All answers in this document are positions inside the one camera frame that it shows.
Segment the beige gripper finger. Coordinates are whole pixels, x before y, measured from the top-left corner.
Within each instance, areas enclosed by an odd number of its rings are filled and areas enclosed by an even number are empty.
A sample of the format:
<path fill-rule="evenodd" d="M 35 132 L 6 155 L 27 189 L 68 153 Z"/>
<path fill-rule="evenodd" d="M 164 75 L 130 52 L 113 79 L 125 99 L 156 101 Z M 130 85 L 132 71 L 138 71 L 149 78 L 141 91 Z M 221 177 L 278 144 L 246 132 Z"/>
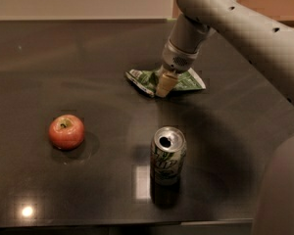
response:
<path fill-rule="evenodd" d="M 178 75 L 174 71 L 159 70 L 157 76 L 158 83 L 156 86 L 156 95 L 165 98 L 177 85 Z"/>

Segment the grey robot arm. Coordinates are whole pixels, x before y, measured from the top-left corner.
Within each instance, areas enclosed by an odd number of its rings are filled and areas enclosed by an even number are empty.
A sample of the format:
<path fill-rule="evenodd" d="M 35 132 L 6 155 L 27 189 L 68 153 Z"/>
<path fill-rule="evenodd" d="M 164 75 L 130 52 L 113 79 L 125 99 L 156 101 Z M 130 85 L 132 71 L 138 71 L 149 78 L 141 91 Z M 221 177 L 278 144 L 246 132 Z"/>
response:
<path fill-rule="evenodd" d="M 202 42 L 217 32 L 246 60 L 243 67 L 227 67 L 211 80 L 219 107 L 227 103 L 275 102 L 284 98 L 294 107 L 294 30 L 237 2 L 237 0 L 176 0 L 180 15 L 163 51 L 156 94 L 167 96 L 178 78 L 198 58 Z M 294 235 L 294 134 L 273 153 L 272 138 L 259 133 L 253 150 L 234 148 L 227 134 L 207 129 L 202 134 L 205 164 L 237 184 L 251 171 L 248 159 L 263 162 L 254 235 Z"/>

